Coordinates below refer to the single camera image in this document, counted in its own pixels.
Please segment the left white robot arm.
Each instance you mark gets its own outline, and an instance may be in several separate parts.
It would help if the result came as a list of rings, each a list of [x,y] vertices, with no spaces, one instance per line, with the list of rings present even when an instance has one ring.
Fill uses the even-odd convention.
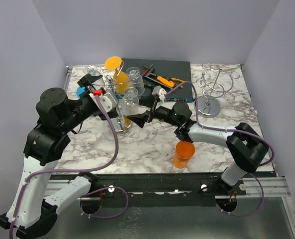
[[[0,215],[0,226],[10,238],[36,239],[49,233],[59,214],[78,197],[98,192],[93,170],[77,170],[76,178],[51,196],[45,191],[63,151],[69,132],[91,116],[111,121],[116,116],[116,98],[104,88],[102,75],[86,74],[78,85],[84,89],[77,100],[61,88],[44,91],[36,104],[37,126],[28,134],[23,150],[24,166],[11,208]]]

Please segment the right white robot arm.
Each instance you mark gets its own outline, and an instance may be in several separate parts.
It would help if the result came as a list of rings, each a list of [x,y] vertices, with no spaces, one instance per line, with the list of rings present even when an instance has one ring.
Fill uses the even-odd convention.
[[[191,119],[192,111],[186,102],[176,102],[170,109],[158,107],[157,103],[156,100],[149,110],[129,115],[128,118],[140,128],[153,119],[163,121],[177,128],[174,134],[181,141],[204,142],[229,149],[234,162],[224,170],[217,182],[217,190],[222,195],[234,191],[235,184],[243,176],[254,173],[270,149],[247,123],[242,122],[234,127],[200,125]]]

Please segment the blue plastic goblet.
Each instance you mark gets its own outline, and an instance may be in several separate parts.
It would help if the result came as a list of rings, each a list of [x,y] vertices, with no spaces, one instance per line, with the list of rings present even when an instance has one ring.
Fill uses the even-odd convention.
[[[86,87],[78,87],[76,90],[76,95],[79,99],[82,99],[84,96],[86,96],[88,93],[88,90]]]

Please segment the clear wine glass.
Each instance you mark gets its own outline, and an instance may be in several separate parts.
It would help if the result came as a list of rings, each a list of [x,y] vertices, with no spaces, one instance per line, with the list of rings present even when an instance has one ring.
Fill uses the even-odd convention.
[[[84,74],[89,75],[89,81],[95,87],[102,87],[104,86],[104,80],[102,73],[98,70],[97,66],[89,65],[84,69]]]

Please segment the chrome glass rack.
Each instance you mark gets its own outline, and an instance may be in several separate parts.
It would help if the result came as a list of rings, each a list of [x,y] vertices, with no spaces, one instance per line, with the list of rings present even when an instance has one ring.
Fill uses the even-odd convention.
[[[118,116],[112,120],[116,133],[122,134],[122,133],[129,132],[133,126],[133,123],[123,114],[123,110],[122,110],[123,98],[122,97],[124,96],[124,94],[119,94],[115,89],[115,86],[113,84],[114,70],[109,70],[105,66],[103,70],[101,69],[101,67],[99,67],[98,69],[103,75],[104,86],[108,90],[110,90],[113,93],[113,95],[116,97],[116,99],[118,100],[117,107],[116,107],[116,112]]]
[[[194,109],[202,117],[213,118],[221,110],[219,99],[227,101],[235,99],[232,90],[235,80],[239,79],[240,75],[234,70],[227,70],[221,66],[214,67],[209,63],[202,65],[202,68],[204,72],[196,80],[201,94],[195,99]]]

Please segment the yellow plastic wine glass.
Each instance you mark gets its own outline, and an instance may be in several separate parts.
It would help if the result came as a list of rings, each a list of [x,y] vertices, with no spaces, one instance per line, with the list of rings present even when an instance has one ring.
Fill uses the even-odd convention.
[[[109,57],[105,61],[105,67],[109,70],[114,70],[114,86],[119,94],[124,94],[125,89],[128,87],[128,75],[122,71],[124,66],[123,60],[119,56]]]

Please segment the ribbed clear glass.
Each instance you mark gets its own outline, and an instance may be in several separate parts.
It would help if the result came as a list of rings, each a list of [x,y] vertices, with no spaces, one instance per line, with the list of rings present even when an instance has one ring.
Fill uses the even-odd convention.
[[[138,114],[139,98],[138,91],[134,87],[128,87],[124,90],[122,101],[123,114],[127,116]]]
[[[145,92],[145,87],[139,68],[130,67],[126,70],[126,74],[129,85],[138,91],[138,96],[141,96]]]

